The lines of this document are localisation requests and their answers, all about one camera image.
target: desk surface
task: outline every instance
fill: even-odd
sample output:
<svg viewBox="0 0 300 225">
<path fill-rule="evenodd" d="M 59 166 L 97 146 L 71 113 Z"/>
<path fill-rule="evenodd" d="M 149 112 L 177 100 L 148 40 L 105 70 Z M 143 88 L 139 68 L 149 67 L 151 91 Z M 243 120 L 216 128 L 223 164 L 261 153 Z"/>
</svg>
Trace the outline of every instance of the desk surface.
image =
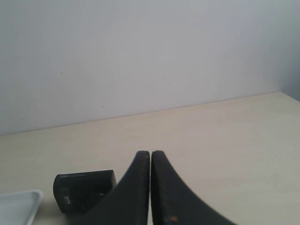
<svg viewBox="0 0 300 225">
<path fill-rule="evenodd" d="M 0 136 L 0 193 L 40 189 L 33 224 L 66 224 L 54 177 L 114 169 L 119 180 L 137 150 L 164 150 L 239 225 L 300 222 L 300 103 L 280 92 Z"/>
</svg>

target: wooden desk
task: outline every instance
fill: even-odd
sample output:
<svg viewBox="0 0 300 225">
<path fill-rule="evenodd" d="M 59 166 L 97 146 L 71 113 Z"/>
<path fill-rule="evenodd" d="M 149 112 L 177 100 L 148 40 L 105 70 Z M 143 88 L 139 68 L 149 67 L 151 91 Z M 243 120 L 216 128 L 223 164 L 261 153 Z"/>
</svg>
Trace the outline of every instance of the wooden desk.
<svg viewBox="0 0 300 225">
<path fill-rule="evenodd" d="M 65 224 L 56 174 L 114 169 L 119 180 L 137 150 L 164 150 L 239 225 L 300 223 L 300 103 L 280 92 L 0 136 L 0 193 L 40 189 L 33 224 Z"/>
</svg>

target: black plastic part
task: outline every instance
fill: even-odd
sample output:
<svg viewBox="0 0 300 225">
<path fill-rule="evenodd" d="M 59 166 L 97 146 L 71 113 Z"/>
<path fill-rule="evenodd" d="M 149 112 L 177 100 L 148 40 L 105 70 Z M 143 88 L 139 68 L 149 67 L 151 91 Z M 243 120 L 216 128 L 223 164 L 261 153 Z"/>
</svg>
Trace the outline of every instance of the black plastic part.
<svg viewBox="0 0 300 225">
<path fill-rule="evenodd" d="M 118 185 L 73 225 L 146 225 L 150 156 L 138 151 Z"/>
<path fill-rule="evenodd" d="M 85 213 L 116 186 L 113 170 L 59 174 L 54 198 L 62 213 Z"/>
<path fill-rule="evenodd" d="M 152 153 L 151 207 L 154 225 L 234 225 L 186 186 L 163 151 Z"/>
</svg>

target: white tray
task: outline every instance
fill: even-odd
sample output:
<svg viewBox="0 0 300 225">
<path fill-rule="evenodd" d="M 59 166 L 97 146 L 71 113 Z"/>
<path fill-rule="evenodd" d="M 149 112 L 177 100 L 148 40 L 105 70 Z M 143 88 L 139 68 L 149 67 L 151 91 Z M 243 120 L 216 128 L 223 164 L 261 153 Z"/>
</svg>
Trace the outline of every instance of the white tray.
<svg viewBox="0 0 300 225">
<path fill-rule="evenodd" d="M 40 190 L 0 195 L 0 225 L 31 225 L 42 198 Z"/>
</svg>

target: white wall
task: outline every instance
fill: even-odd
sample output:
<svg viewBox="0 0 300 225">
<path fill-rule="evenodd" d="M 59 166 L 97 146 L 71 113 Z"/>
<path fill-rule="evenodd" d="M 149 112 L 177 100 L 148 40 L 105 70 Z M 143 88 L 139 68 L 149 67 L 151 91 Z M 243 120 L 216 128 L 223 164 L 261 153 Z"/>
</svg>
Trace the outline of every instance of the white wall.
<svg viewBox="0 0 300 225">
<path fill-rule="evenodd" d="M 0 134 L 290 90 L 299 11 L 298 0 L 2 1 Z"/>
</svg>

